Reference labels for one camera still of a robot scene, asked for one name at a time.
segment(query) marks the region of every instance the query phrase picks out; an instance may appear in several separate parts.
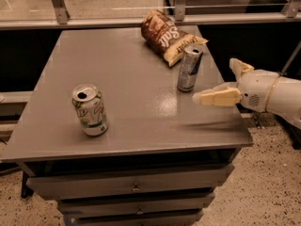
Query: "chip bag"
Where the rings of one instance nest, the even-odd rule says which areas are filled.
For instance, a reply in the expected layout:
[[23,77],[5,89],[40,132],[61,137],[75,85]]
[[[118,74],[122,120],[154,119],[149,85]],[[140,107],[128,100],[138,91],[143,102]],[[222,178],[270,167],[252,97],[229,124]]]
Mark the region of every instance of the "chip bag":
[[141,35],[169,67],[182,58],[188,43],[204,44],[207,40],[181,31],[163,12],[151,10],[141,25]]

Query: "dark can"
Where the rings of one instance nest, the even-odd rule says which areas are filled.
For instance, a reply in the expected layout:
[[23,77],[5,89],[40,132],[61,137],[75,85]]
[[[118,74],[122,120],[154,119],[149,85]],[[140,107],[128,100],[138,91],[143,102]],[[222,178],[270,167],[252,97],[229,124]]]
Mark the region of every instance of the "dark can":
[[98,136],[106,131],[108,121],[103,96],[96,86],[83,84],[75,88],[72,103],[87,135]]
[[178,78],[180,91],[188,92],[194,88],[202,55],[200,45],[190,43],[185,46]]

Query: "cabinet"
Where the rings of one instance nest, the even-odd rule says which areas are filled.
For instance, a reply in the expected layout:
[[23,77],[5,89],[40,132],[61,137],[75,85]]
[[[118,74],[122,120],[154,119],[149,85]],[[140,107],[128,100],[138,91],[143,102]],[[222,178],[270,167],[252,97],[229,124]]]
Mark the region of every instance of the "cabinet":
[[[204,49],[196,91],[222,81]],[[64,31],[2,160],[76,225],[198,221],[252,138],[236,107],[195,105],[193,92],[177,90],[178,74],[139,28]],[[99,137],[84,134],[72,108],[84,83],[104,97],[109,128]]]

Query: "floor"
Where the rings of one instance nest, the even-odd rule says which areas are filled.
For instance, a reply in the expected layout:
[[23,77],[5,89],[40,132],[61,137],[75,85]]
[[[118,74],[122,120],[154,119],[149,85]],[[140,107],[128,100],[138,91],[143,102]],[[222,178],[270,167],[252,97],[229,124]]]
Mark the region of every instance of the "floor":
[[[146,9],[160,7],[163,0],[88,1],[65,0],[72,18],[143,16]],[[0,0],[0,20],[54,17],[51,0]],[[215,190],[214,201],[194,226],[301,225],[301,151],[293,149],[287,130],[274,115],[261,114],[262,129],[255,126],[250,114],[242,116],[254,145],[240,151],[233,162],[235,170]],[[0,126],[0,136],[9,139],[11,131],[13,124]],[[6,146],[0,141],[0,152]],[[63,226],[55,202],[36,194],[20,197],[21,182],[20,171],[0,177],[0,225]]]

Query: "drawer handle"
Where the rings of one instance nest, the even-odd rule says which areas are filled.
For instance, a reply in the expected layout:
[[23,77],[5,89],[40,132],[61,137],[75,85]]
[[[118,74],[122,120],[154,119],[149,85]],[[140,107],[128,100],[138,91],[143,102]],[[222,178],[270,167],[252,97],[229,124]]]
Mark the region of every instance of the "drawer handle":
[[134,184],[134,188],[132,188],[132,192],[137,193],[140,191],[141,191],[141,189],[139,188],[138,184]]
[[144,212],[141,210],[141,208],[138,208],[138,211],[136,212],[137,215],[143,215]]

